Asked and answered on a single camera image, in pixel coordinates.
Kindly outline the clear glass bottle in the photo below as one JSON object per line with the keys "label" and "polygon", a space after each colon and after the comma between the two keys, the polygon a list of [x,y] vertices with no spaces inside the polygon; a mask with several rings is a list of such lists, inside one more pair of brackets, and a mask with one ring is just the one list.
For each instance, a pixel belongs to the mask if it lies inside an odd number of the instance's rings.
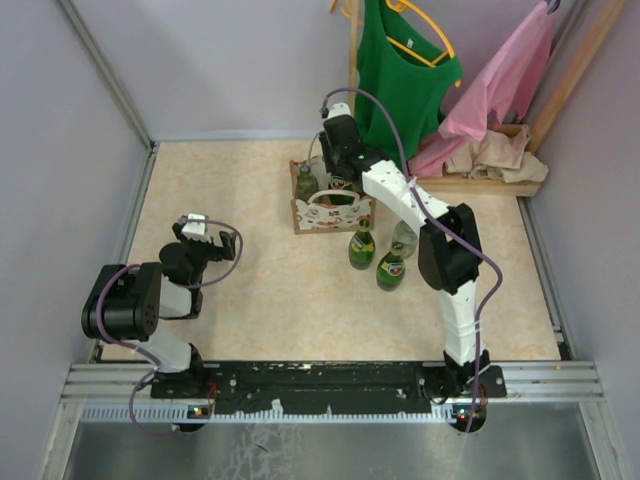
{"label": "clear glass bottle", "polygon": [[403,259],[407,259],[411,257],[416,251],[418,245],[418,236],[405,221],[400,221],[394,228],[392,243],[402,244],[401,255]]}

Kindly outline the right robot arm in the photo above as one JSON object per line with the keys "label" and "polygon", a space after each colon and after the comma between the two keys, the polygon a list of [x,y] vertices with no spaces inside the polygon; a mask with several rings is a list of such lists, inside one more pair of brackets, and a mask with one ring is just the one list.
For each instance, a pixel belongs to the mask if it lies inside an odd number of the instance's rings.
{"label": "right robot arm", "polygon": [[418,237],[418,269],[439,293],[445,322],[445,395],[479,396],[490,360],[476,302],[482,259],[473,211],[466,204],[451,206],[407,180],[394,161],[364,144],[350,113],[325,112],[322,118],[320,142],[327,169],[386,205]]}

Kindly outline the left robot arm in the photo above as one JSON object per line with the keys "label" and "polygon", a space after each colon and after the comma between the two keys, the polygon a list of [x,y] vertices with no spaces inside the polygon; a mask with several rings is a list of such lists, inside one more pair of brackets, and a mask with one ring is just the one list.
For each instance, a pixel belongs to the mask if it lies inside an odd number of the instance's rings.
{"label": "left robot arm", "polygon": [[211,384],[211,374],[191,343],[164,325],[196,319],[202,289],[227,278],[243,251],[239,230],[203,215],[189,214],[172,225],[176,240],[155,262],[110,264],[100,270],[81,313],[86,337],[115,344],[151,364],[142,381],[155,398],[195,398]]}

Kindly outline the green Perrier bottle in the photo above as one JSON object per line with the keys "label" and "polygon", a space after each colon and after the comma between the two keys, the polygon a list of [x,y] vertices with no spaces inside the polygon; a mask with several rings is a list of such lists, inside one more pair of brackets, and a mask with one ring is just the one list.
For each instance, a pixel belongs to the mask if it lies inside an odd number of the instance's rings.
{"label": "green Perrier bottle", "polygon": [[376,245],[370,228],[370,221],[366,218],[361,219],[349,243],[349,262],[358,270],[366,270],[374,260]]}

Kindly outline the dark green red-label bottle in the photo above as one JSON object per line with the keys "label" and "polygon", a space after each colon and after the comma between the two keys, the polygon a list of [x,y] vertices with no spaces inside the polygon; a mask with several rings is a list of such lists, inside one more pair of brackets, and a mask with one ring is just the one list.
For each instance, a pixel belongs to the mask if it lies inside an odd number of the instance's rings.
{"label": "dark green red-label bottle", "polygon": [[376,282],[384,291],[394,291],[402,283],[405,275],[403,259],[404,245],[393,242],[390,251],[380,260],[376,269]]}

